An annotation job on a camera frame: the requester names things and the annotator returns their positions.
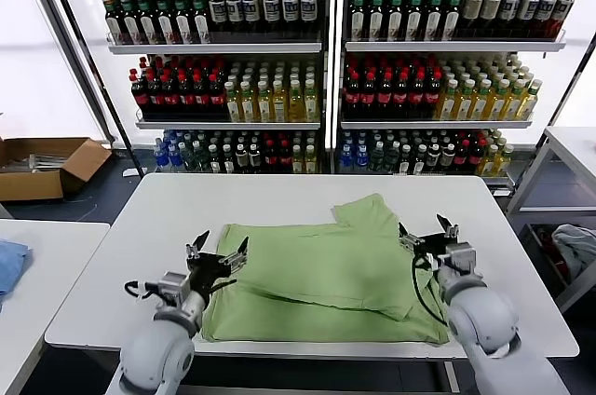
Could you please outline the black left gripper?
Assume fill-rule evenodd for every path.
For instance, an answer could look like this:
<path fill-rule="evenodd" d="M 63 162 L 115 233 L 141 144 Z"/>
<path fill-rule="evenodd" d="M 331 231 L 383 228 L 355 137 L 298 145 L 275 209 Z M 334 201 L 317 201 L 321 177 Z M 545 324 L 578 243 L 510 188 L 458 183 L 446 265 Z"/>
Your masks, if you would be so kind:
<path fill-rule="evenodd" d="M 186 264 L 189 270 L 190 290 L 200 295 L 210 295 L 217 279 L 229 278 L 233 271 L 242 268 L 248 259 L 249 238 L 245 237 L 237 250 L 226 256 L 201 252 L 210 231 L 198 235 L 185 245 Z"/>

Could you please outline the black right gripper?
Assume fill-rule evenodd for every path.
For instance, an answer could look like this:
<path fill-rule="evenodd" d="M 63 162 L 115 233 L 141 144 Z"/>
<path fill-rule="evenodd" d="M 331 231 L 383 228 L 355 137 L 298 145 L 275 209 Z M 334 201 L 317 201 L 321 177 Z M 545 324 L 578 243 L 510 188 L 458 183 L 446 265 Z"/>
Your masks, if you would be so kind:
<path fill-rule="evenodd" d="M 415 260 L 425 259 L 428 255 L 439 261 L 445 261 L 451 256 L 451 248 L 458 244 L 459 225 L 437 214 L 437 219 L 444 233 L 430 234 L 417 237 L 408 232 L 406 227 L 399 223 L 400 244 L 413 254 Z"/>

